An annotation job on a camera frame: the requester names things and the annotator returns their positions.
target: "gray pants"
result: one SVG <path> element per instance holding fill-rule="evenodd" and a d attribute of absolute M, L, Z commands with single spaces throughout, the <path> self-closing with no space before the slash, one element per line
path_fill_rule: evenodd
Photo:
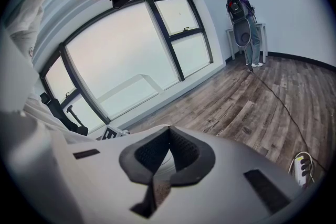
<path fill-rule="evenodd" d="M 245 60 L 246 64 L 248 63 L 259 63 L 259 57 L 260 57 L 260 39 L 258 36 L 257 27 L 253 21 L 252 16 L 248 16 L 246 18 L 248 22 L 250 23 L 251 28 L 251 40 L 253 41 L 253 45 L 251 43 L 245 47 Z"/>

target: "window frame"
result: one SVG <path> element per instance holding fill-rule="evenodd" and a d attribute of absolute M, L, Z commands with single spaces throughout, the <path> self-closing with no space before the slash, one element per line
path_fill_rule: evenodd
<path fill-rule="evenodd" d="M 168 30 L 163 22 L 163 19 L 158 11 L 158 8 L 155 5 L 156 1 L 163 1 L 163 0 L 133 0 L 128 2 L 127 4 L 125 4 L 121 9 L 123 8 L 127 8 L 129 6 L 132 5 L 136 5 L 139 3 L 143 3 L 143 2 L 147 2 L 150 10 L 152 11 L 153 15 L 154 15 L 154 19 L 156 21 L 156 23 L 159 26 L 159 30 L 161 31 L 161 34 L 164 37 L 165 40 L 165 45 L 167 48 L 168 53 L 170 54 L 170 58 L 172 61 L 172 64 L 174 66 L 174 69 L 176 71 L 177 77 L 180 81 L 184 81 L 185 80 L 185 76 L 183 75 L 180 63 L 177 59 L 176 53 L 174 51 L 174 48 L 172 46 L 172 42 L 179 40 L 181 38 L 187 37 L 187 36 L 191 36 L 191 35 L 195 35 L 198 33 L 202 33 L 204 40 L 205 40 L 205 44 L 206 44 L 206 49 L 208 52 L 208 56 L 209 56 L 209 64 L 213 63 L 213 57 L 212 57 L 212 53 L 211 53 L 211 49 L 210 49 L 210 45 L 209 45 L 209 41 L 202 23 L 202 20 L 198 14 L 198 11 L 195 7 L 195 4 L 192 0 L 187 0 L 192 11 L 193 14 L 197 20 L 198 26 L 199 28 L 195 28 L 192 30 L 186 30 L 183 31 L 181 33 L 177 33 L 174 35 L 169 35 Z M 40 79 L 42 82 L 43 87 L 45 88 L 47 94 L 51 97 L 51 98 L 55 98 L 48 83 L 46 80 L 46 75 L 49 71 L 49 69 L 53 66 L 53 64 L 56 62 L 56 60 L 61 57 L 63 64 L 68 72 L 68 75 L 72 81 L 72 83 L 75 86 L 75 90 L 69 94 L 65 100 L 62 102 L 61 107 L 62 109 L 64 109 L 74 98 L 76 98 L 78 95 L 82 95 L 82 97 L 84 98 L 84 100 L 87 102 L 87 104 L 91 107 L 91 109 L 94 111 L 94 113 L 103 121 L 104 124 L 109 124 L 111 122 L 111 119 L 105 114 L 105 112 L 103 111 L 103 109 L 101 109 L 101 107 L 96 103 L 96 101 L 94 100 L 94 98 L 92 98 L 90 92 L 88 91 L 88 89 L 86 88 L 86 86 L 83 84 L 83 82 L 80 79 L 80 75 L 76 72 L 76 68 L 75 66 L 72 64 L 71 61 L 71 57 L 69 56 L 66 46 L 76 37 L 78 36 L 81 32 L 83 32 L 84 30 L 86 30 L 88 27 L 90 27 L 91 25 L 93 25 L 94 23 L 96 23 L 97 21 L 105 18 L 106 16 L 117 12 L 120 9 L 108 9 L 105 12 L 97 15 L 96 17 L 88 20 L 86 23 L 84 23 L 83 25 L 81 25 L 79 28 L 77 28 L 69 37 L 67 37 L 64 42 L 61 42 L 59 44 L 59 46 L 57 47 L 57 49 L 54 51 L 54 53 L 50 56 L 50 58 L 47 60 L 46 64 L 44 65 L 44 67 L 42 68 L 42 71 L 40 72 Z"/>

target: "wooden floor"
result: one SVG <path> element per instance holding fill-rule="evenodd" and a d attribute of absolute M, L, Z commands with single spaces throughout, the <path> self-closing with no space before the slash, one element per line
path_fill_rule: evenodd
<path fill-rule="evenodd" d="M 255 73 L 285 103 L 309 151 L 328 167 L 336 144 L 336 73 L 305 62 L 268 57 Z M 302 138 L 280 101 L 238 57 L 201 85 L 129 127 L 131 133 L 171 124 L 254 148 L 288 170 Z M 314 178 L 322 170 L 316 167 Z"/>

